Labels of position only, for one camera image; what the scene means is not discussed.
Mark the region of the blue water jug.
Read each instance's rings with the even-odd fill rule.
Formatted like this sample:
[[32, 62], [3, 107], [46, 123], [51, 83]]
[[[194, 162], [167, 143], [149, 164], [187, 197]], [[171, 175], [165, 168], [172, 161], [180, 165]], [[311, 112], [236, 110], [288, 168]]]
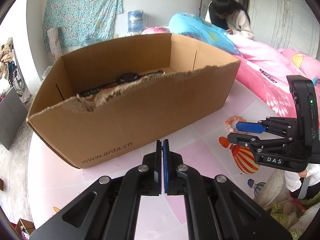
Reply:
[[144, 11], [134, 10], [127, 13], [127, 35], [140, 35], [145, 29], [144, 25]]

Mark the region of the brown cardboard box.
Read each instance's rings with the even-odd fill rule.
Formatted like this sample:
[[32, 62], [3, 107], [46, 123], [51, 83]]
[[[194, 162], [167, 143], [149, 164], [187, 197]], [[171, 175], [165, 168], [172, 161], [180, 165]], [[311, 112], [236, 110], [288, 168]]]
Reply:
[[[147, 145], [219, 110], [231, 90], [212, 88], [216, 69], [196, 68], [187, 49], [212, 49], [177, 34], [100, 42], [58, 58], [36, 94], [27, 124], [63, 161], [88, 168]], [[118, 76], [163, 70], [81, 97]]]

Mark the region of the white wardrobe doors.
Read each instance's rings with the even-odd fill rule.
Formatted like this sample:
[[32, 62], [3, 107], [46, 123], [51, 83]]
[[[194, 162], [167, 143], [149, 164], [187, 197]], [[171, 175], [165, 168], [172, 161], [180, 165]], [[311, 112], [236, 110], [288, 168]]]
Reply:
[[319, 22], [304, 0], [249, 0], [249, 16], [255, 41], [317, 56]]

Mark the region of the dark grey cabinet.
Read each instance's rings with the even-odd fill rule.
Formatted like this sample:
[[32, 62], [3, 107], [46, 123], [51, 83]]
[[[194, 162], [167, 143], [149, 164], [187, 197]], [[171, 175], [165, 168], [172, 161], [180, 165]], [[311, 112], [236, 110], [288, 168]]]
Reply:
[[7, 149], [27, 116], [27, 109], [16, 90], [11, 87], [0, 103], [0, 141]]

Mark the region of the blue cartoon pillow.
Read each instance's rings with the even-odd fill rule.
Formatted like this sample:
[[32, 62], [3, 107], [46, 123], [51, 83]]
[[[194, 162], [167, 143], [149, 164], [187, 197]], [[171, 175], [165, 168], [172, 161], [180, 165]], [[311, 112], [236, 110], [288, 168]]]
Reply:
[[240, 55], [234, 43], [228, 38], [227, 31], [206, 22], [194, 14], [175, 14], [170, 19], [168, 28], [172, 34], [195, 38], [230, 54]]

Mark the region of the rolled patterned paper tube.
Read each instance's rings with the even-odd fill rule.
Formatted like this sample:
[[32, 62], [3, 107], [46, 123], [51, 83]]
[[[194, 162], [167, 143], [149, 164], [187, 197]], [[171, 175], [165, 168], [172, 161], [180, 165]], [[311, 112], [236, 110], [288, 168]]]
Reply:
[[49, 47], [54, 62], [62, 55], [62, 48], [60, 43], [59, 31], [57, 27], [47, 30]]

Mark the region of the small open cardboard box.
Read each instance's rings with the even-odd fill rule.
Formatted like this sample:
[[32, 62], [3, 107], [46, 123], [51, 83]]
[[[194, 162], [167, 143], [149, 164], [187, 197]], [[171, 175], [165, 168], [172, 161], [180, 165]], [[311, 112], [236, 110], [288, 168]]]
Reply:
[[15, 226], [15, 230], [22, 239], [29, 240], [32, 232], [35, 231], [35, 226], [33, 222], [20, 218]]

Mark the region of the black perforated strap watch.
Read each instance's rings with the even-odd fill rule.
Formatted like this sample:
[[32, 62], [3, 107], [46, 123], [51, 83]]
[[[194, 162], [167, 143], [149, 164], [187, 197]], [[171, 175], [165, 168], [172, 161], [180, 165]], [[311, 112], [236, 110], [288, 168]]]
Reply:
[[122, 85], [122, 84], [126, 84], [126, 83], [135, 82], [145, 76], [157, 75], [157, 74], [165, 74], [165, 72], [163, 70], [158, 70], [156, 72], [150, 72], [150, 73], [146, 73], [146, 74], [138, 74], [136, 72], [125, 73], [125, 74], [118, 76], [117, 79], [115, 79], [114, 81], [110, 81], [108, 83], [105, 83], [105, 84], [100, 85], [95, 88], [84, 90], [81, 93], [79, 93], [79, 95], [81, 97], [87, 97], [90, 95], [97, 94], [102, 90], [110, 89], [112, 87], [116, 87], [118, 85]]

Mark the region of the turquoise floral wall cloth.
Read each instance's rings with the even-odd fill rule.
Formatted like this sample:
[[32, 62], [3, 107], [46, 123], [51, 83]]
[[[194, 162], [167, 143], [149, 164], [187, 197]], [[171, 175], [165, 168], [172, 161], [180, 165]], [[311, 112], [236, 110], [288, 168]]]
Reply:
[[123, 12], [123, 0], [47, 0], [43, 19], [43, 40], [50, 51], [47, 31], [57, 27], [62, 47], [80, 46], [93, 38], [113, 38], [116, 16]]

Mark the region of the fluffy green white rug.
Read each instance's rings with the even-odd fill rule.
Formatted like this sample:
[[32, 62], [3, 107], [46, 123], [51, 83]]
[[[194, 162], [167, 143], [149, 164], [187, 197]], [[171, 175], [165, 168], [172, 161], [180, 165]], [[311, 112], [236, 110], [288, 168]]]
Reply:
[[319, 211], [319, 165], [300, 173], [274, 170], [254, 201], [293, 239], [301, 239]]

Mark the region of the dark haired person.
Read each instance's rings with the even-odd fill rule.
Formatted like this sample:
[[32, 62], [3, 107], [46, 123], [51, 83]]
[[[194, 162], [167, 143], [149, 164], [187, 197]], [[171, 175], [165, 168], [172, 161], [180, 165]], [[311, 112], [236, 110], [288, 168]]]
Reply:
[[204, 19], [231, 35], [254, 38], [247, 10], [236, 0], [212, 0]]

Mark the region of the hanging clothes pile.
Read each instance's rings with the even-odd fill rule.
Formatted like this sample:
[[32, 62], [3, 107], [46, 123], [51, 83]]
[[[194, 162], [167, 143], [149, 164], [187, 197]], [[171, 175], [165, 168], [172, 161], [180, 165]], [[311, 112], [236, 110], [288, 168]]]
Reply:
[[20, 70], [16, 52], [14, 49], [13, 38], [8, 38], [7, 42], [1, 46], [1, 78], [9, 82], [10, 87], [14, 87], [16, 93], [21, 98], [26, 85]]

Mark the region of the pink floral quilt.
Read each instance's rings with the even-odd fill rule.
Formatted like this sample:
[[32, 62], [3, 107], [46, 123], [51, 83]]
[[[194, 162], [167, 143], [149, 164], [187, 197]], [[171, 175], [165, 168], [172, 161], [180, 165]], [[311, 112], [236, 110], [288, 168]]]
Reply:
[[319, 77], [319, 61], [293, 49], [275, 50], [240, 35], [229, 35], [240, 55], [230, 54], [213, 46], [212, 49], [187, 49], [182, 55], [191, 54], [196, 68], [216, 69], [212, 88], [226, 92], [238, 80], [265, 102], [278, 116], [295, 117], [293, 98], [289, 91], [288, 75], [301, 75], [312, 79]]

